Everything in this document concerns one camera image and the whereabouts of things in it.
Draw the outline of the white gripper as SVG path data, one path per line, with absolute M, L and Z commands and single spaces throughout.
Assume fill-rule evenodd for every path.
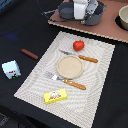
M 74 18 L 83 19 L 85 12 L 94 12 L 98 6 L 97 0 L 73 0 L 74 2 Z

